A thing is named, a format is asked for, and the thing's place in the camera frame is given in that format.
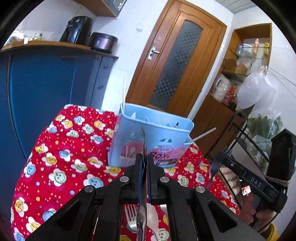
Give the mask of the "yellow sleeve forearm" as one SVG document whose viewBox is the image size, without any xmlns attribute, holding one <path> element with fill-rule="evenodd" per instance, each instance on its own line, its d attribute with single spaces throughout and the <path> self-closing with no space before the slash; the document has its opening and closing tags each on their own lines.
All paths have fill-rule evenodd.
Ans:
<svg viewBox="0 0 296 241">
<path fill-rule="evenodd" d="M 271 223 L 266 231 L 262 232 L 261 235 L 266 241 L 277 241 L 279 238 L 276 226 Z"/>
</svg>

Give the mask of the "person's right hand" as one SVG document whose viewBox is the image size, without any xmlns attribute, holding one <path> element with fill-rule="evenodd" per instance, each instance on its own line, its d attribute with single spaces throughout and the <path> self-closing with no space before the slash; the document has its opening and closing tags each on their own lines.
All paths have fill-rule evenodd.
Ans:
<svg viewBox="0 0 296 241">
<path fill-rule="evenodd" d="M 251 224 L 256 217 L 258 218 L 259 224 L 261 224 L 260 227 L 263 227 L 275 217 L 276 213 L 270 209 L 256 211 L 253 205 L 253 200 L 253 193 L 250 193 L 245 197 L 239 217 L 248 225 Z"/>
</svg>

